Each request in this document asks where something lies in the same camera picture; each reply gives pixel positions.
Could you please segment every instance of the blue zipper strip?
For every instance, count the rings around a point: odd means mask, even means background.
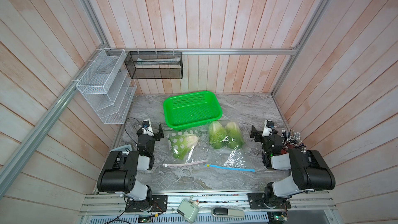
[[[212,165],[212,164],[207,164],[207,167],[214,167],[214,168],[219,168],[219,169],[230,169],[230,170],[240,170],[243,172],[254,172],[254,169],[243,169],[243,168],[229,168],[229,167],[221,167],[217,165]]]

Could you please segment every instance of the gray marble surface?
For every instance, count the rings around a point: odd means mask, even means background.
[[[139,121],[151,119],[154,131],[159,123],[163,130],[171,130],[164,119],[163,102],[171,95],[136,95],[134,96],[129,117]],[[139,171],[137,179],[149,185],[152,190],[263,190],[268,182],[281,180],[289,175],[286,171],[267,170],[261,160],[261,143],[250,138],[251,125],[258,130],[264,127],[266,119],[273,120],[277,130],[285,125],[270,94],[217,94],[223,115],[220,120],[237,122],[246,142],[246,157],[250,159],[255,172],[242,172],[206,167],[205,163],[182,167],[164,167],[172,157],[166,138],[155,144],[155,163],[150,171]],[[126,129],[137,140],[138,122],[129,119]],[[131,138],[123,133],[120,146],[131,144]]]

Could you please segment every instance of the bundle of wires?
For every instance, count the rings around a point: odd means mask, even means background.
[[[153,201],[154,203],[152,204],[152,211],[151,211],[151,213],[150,213],[150,216],[147,216],[147,217],[139,217],[138,218],[138,222],[142,222],[142,223],[148,223],[148,222],[152,222],[152,218],[154,218],[154,217],[158,217],[159,215],[161,215],[161,214],[163,214],[163,211],[162,211],[162,209],[159,207],[159,204],[157,203],[157,201]],[[153,213],[153,210],[155,209],[155,204],[156,204],[156,208],[158,208],[160,211],[161,211],[161,213],[159,213],[159,214],[152,214]]]
[[[285,139],[285,141],[282,143],[283,145],[283,150],[287,151],[288,149],[301,149],[301,151],[307,150],[307,147],[305,144],[303,144],[301,140],[301,134],[300,132],[295,132],[294,130],[290,130],[289,132],[286,132],[285,130],[282,130],[281,137]]]

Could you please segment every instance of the wood panel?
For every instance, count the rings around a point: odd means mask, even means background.
[[[345,223],[398,217],[397,2],[332,0],[275,96],[331,168]],[[370,214],[375,202],[381,211]]]
[[[250,48],[296,46],[320,0],[91,1],[114,47]],[[187,57],[183,80],[138,83],[142,93],[271,92],[286,62],[284,55],[195,55]]]
[[[99,45],[80,0],[0,0],[1,167]],[[0,200],[0,222],[74,222],[114,135],[77,95]]]
[[[57,208],[33,202],[3,197],[0,201],[2,221],[9,224],[20,224],[29,219],[29,223],[70,224],[77,219],[79,211]]]

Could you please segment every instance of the wire shelf organizer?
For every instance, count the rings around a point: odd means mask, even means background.
[[[76,86],[104,124],[124,124],[137,89],[119,72],[125,58],[123,49],[102,49]]]

